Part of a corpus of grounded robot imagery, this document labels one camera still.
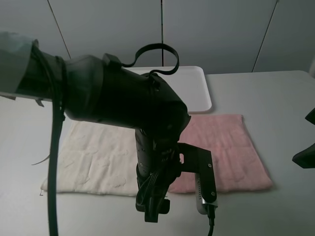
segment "black cable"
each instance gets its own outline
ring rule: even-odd
[[[209,229],[209,233],[208,236],[212,236],[213,234],[213,229],[215,226],[215,206],[208,204],[207,205],[207,212],[208,212],[208,218],[209,218],[209,225],[210,225],[210,229]]]
[[[166,44],[163,44],[163,43],[149,44],[149,45],[146,45],[146,46],[140,48],[136,52],[134,62],[131,63],[131,64],[123,64],[122,63],[122,66],[123,67],[132,67],[132,66],[134,66],[135,63],[137,62],[137,59],[138,59],[139,56],[141,56],[143,53],[145,53],[147,51],[154,50],[154,49],[163,49],[163,50],[169,51],[170,53],[172,53],[176,57],[177,62],[176,62],[175,67],[172,70],[169,70],[169,71],[152,70],[152,71],[150,71],[149,76],[152,75],[154,72],[157,72],[157,73],[160,73],[160,74],[163,74],[163,75],[172,75],[172,74],[174,74],[179,68],[179,56],[178,56],[178,53],[177,53],[177,51],[174,48],[172,48],[172,47],[170,47],[170,46],[168,46]]]
[[[167,166],[167,163],[163,163],[156,171],[154,171],[140,186],[137,196],[136,196],[136,205],[144,206],[147,202],[148,197],[151,196],[153,188],[156,185],[156,181],[160,173]]]
[[[51,70],[47,60],[41,51],[33,45],[32,53],[38,59],[44,75],[51,85],[51,97],[53,103],[53,125],[50,143],[50,159],[48,167],[48,188],[47,188],[47,204],[48,204],[48,224],[49,235],[58,236],[58,221],[56,208],[56,176],[57,176],[57,159],[59,149],[59,139],[64,120],[63,108],[61,109],[61,95],[57,86],[56,78]]]

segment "black strap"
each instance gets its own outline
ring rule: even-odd
[[[58,57],[56,56],[56,61],[58,63],[61,64],[61,70],[62,70],[62,101],[61,101],[61,109],[60,109],[60,112],[61,112],[61,116],[62,116],[62,120],[64,121],[65,120],[65,116],[64,116],[64,110],[65,110],[65,104],[67,102],[67,87],[68,87],[68,81],[67,81],[67,73],[66,73],[66,66],[65,66],[65,62],[64,62],[64,59],[62,57]]]
[[[177,53],[177,51],[174,48],[172,48],[172,47],[170,47],[170,46],[168,46],[166,44],[163,44],[163,43],[149,44],[147,46],[144,46],[143,48],[140,48],[138,50],[138,52],[136,53],[134,62],[131,63],[131,64],[123,64],[122,63],[122,66],[123,67],[132,67],[132,66],[134,66],[135,63],[137,62],[137,59],[139,58],[139,56],[141,56],[143,53],[145,53],[147,51],[151,51],[151,50],[154,50],[154,49],[164,49],[164,50],[169,51],[170,53],[172,53],[176,57],[177,63],[176,63],[175,67],[172,70],[169,70],[169,71],[152,70],[152,71],[150,71],[149,76],[152,75],[152,73],[154,73],[154,72],[158,72],[158,73],[163,74],[163,75],[172,75],[172,74],[174,74],[178,70],[178,67],[179,67],[179,56],[178,56],[178,53]]]

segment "folded cloth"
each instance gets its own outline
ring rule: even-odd
[[[272,186],[245,131],[241,115],[192,116],[180,142],[212,151],[218,191]],[[134,130],[74,121],[58,158],[57,192],[135,196]],[[47,180],[41,186],[47,191]],[[170,192],[194,191],[194,174],[182,173]]]
[[[211,151],[219,192],[255,191],[272,187],[241,115],[192,116],[181,134],[180,142]],[[168,191],[194,192],[194,174],[183,172]]]
[[[135,196],[136,165],[133,129],[74,121],[58,156],[57,192]]]

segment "white table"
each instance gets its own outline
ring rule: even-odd
[[[304,120],[315,107],[315,79],[305,72],[208,75],[214,114],[242,114],[275,188],[219,195],[215,236],[315,235],[315,170],[294,164],[294,154],[315,142]],[[46,194],[39,187],[47,163],[51,106],[0,98],[0,235],[48,235]],[[66,120],[63,136],[71,121]],[[58,194],[61,236],[206,236],[208,219],[191,195],[168,194],[171,211],[145,223],[135,199]]]

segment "pink towel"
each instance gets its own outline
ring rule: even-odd
[[[192,116],[180,142],[212,152],[217,191],[255,191],[272,187],[246,132],[241,115]],[[169,192],[195,191],[194,174],[182,173]]]

